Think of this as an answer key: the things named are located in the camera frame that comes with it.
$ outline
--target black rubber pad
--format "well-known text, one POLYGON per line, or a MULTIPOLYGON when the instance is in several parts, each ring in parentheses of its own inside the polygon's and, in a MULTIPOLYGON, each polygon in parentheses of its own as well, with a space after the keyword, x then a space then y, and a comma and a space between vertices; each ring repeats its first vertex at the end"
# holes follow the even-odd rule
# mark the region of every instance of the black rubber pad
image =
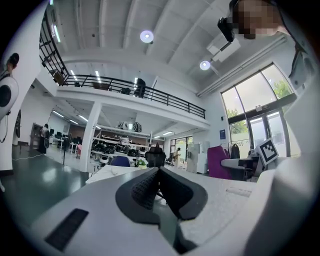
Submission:
POLYGON ((85 220, 88 211, 74 209, 67 217, 47 236, 45 241, 59 251, 63 251, 71 238, 75 235, 82 222, 85 220))

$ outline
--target black office chair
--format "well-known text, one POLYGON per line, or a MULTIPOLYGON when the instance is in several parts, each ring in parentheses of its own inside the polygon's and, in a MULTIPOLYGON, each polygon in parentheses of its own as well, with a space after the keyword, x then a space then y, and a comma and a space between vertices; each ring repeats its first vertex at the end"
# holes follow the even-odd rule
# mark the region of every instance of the black office chair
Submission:
POLYGON ((165 166, 166 154, 161 147, 151 147, 144 157, 148 161, 149 168, 165 166))

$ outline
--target glass door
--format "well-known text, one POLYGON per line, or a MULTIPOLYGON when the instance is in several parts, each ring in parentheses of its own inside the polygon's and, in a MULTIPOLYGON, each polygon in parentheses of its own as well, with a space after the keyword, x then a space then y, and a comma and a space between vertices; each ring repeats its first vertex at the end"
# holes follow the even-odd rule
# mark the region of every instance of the glass door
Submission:
POLYGON ((270 136, 278 151, 279 157, 287 156, 286 136, 284 126, 279 112, 268 114, 266 116, 270 127, 270 136))
POLYGON ((267 139, 267 130, 264 116, 250 120, 251 146, 255 149, 257 145, 267 139))

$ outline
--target floor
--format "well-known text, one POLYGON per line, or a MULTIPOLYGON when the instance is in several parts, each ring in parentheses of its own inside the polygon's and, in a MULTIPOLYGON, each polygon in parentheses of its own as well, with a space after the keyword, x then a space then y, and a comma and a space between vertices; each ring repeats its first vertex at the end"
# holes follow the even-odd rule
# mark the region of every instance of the floor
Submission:
POLYGON ((14 175, 1 178, 4 199, 13 218, 30 226, 56 203, 86 184, 87 172, 81 172, 28 146, 13 146, 14 175))
MULTIPOLYGON (((71 149, 69 149, 69 151, 66 151, 64 155, 64 150, 60 150, 60 148, 56 145, 50 144, 49 148, 46 150, 46 156, 48 158, 51 158, 52 160, 57 161, 60 164, 64 163, 65 166, 81 171, 80 156, 76 158, 77 154, 71 154, 71 149)), ((93 173, 94 169, 95 167, 92 164, 88 163, 87 172, 93 173)))

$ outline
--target pipe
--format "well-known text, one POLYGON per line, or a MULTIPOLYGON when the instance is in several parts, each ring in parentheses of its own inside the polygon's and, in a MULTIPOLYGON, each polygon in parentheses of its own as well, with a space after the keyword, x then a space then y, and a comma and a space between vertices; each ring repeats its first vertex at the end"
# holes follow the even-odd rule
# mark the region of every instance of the pipe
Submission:
POLYGON ((239 66, 235 67, 234 69, 230 70, 229 72, 227 72, 225 75, 223 75, 222 77, 220 77, 218 80, 216 80, 215 82, 213 82, 212 84, 210 84, 209 86, 207 86, 205 89, 203 89, 201 92, 197 93, 198 97, 202 97, 210 92, 212 92, 213 90, 217 89, 219 86, 221 86, 226 80, 230 79, 231 77, 233 77, 234 75, 236 75, 238 72, 240 72, 241 70, 245 69, 246 67, 248 67, 250 64, 254 63, 255 61, 257 61, 259 58, 262 58, 263 56, 265 56, 266 54, 270 53, 271 51, 273 51, 275 48, 277 48, 278 46, 282 45, 283 43, 285 43, 287 41, 287 39, 285 38, 285 36, 281 36, 279 38, 277 38, 275 41, 273 41, 271 44, 267 45, 265 48, 263 48, 262 50, 260 50, 259 52, 255 53, 253 56, 251 56, 249 59, 245 60, 244 62, 242 62, 239 66))

